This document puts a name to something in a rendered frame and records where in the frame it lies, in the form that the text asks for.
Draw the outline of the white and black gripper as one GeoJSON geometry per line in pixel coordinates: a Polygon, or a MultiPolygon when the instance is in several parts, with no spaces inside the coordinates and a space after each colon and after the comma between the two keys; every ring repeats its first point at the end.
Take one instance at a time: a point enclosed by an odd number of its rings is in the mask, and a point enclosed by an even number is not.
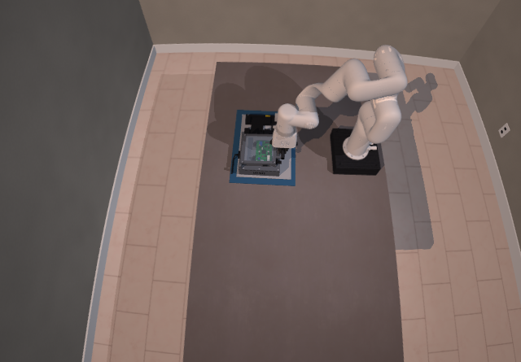
{"type": "Polygon", "coordinates": [[[277,129],[273,132],[273,138],[270,141],[270,144],[273,147],[277,147],[279,154],[281,154],[282,148],[285,148],[285,154],[287,153],[289,148],[295,148],[298,146],[297,140],[297,132],[295,130],[294,134],[290,137],[282,137],[277,132],[277,129]]]}

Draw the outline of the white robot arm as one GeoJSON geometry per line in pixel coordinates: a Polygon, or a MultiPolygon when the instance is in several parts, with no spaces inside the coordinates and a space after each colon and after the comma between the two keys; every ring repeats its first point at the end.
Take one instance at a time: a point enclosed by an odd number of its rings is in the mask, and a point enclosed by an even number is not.
{"type": "Polygon", "coordinates": [[[377,146],[372,145],[386,141],[401,122],[396,98],[408,84],[404,61],[394,47],[380,46],[374,53],[374,67],[379,79],[371,81],[360,60],[348,60],[324,83],[304,88],[296,98],[296,107],[290,103],[280,106],[273,129],[282,137],[290,137],[296,127],[316,128],[319,119],[315,99],[320,94],[332,102],[339,102],[346,95],[355,102],[367,101],[361,105],[354,129],[343,144],[347,157],[364,159],[369,150],[377,150],[377,146]]]}

